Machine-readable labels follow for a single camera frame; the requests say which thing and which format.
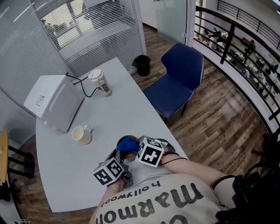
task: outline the blue object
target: blue object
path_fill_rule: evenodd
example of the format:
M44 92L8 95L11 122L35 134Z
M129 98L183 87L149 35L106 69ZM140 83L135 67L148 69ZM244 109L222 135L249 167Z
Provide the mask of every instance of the blue object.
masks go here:
M203 55L184 44L173 45L161 58L166 74L143 92L150 103L165 118L186 108L203 77Z
M130 152L132 150L138 151L140 146L131 137L127 137L117 146L117 150Z

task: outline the wooden floor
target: wooden floor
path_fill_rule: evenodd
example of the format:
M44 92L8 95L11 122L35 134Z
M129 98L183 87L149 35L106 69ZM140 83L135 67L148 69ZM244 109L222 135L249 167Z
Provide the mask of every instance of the wooden floor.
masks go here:
M141 89L165 73L160 58L172 46L149 28L144 28L144 32L147 53L152 61L148 77L133 77ZM267 133L246 98L207 61L202 84L188 103L184 116L181 117L178 112L167 126L191 160L229 175L243 174L260 160L251 154L251 150L262 150L262 135ZM11 175L12 179L17 179L16 186L21 190L18 195L22 201L19 209L23 218L31 220L33 224L88 223L94 208L51 212L40 178L35 137L29 140L23 151L32 152L36 162L34 179Z

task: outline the shirt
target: shirt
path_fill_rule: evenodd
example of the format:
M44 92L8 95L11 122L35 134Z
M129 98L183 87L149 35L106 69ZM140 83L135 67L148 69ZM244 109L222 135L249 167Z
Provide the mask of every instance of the shirt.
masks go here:
M218 211L234 207L233 180L224 179L213 190L190 175L165 175L112 196L95 223L214 224Z

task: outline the window blinds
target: window blinds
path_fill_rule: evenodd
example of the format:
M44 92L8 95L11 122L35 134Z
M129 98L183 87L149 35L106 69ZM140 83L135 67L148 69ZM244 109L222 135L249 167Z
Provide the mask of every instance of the window blinds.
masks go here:
M83 0L67 1L41 21L76 77L114 57L130 70L134 58L143 53L132 0L109 0L90 7Z

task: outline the metal railing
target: metal railing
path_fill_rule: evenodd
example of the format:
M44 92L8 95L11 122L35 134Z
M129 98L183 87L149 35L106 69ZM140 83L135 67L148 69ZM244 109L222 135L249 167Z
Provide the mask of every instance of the metal railing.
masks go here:
M255 89L256 93L259 94L261 99L264 101L266 106L269 108L269 110L272 114L269 117L269 120L275 119L276 123L280 127L280 123L276 117L280 113L280 105L271 92L272 87L274 89L274 92L276 92L276 93L280 93L280 89L279 89L278 85L271 79L271 77L269 76L267 71L269 70L273 74L276 74L277 75L276 79L280 78L280 74L277 72L277 68L274 65L270 64L255 49L255 47L252 44L247 43L246 41L244 41L243 39L241 39L240 37L235 35L235 33L234 33L235 28L239 28L240 30L242 30L243 32L245 32L246 34L251 36L253 39L255 39L260 45L262 45L262 47L264 47L266 50L269 51L269 53L278 61L278 63L280 63L280 56L278 54L276 54L260 37L258 37L252 31L248 30L246 27L242 26L241 24L237 23L236 21L234 21L220 13L217 13L215 11L212 11L212 10L209 10L206 8L202 8L199 6L196 7L196 11L201 11L204 13L211 14L212 16L220 18L231 25L230 30L227 30L227 29L215 24L214 22L212 22L210 20L203 18L202 16L196 16L200 20L203 20L207 23L214 25L215 27L218 27L223 33L221 31L217 31L217 30L212 31L209 28L202 26L201 22L199 24L195 23L196 26L200 27L201 30L203 30L203 33L195 31L195 33L199 37L196 37L194 39L196 41L199 41L200 43L204 44L206 47L208 47L213 52L215 52L218 56L220 56L221 64L223 64L225 61L228 62L232 67L234 67L234 69L236 69L247 80L247 82L250 83L250 85ZM245 51L247 51L247 53L242 51L240 49L240 46L236 46L234 44L234 40L238 40L240 42L241 46L243 46L243 47L245 46L246 47ZM210 43L213 43L212 46L214 46L214 48L213 47L211 48L208 45L208 43L209 43L209 45L210 45ZM251 53L254 53L254 55L256 57L258 57L259 60L261 60L265 64L265 66L267 67L266 71L263 70L263 68L265 66L261 66L257 61L255 61L253 58L250 57L250 55L248 53L248 49L250 50ZM273 103L276 105L276 111L273 111L273 110L275 110L275 108L273 109L267 102L265 97L268 97L268 96L271 97Z
M280 49L280 36L256 17L227 2L218 0L218 10L225 12L237 20L247 24L257 33L264 36L276 49Z

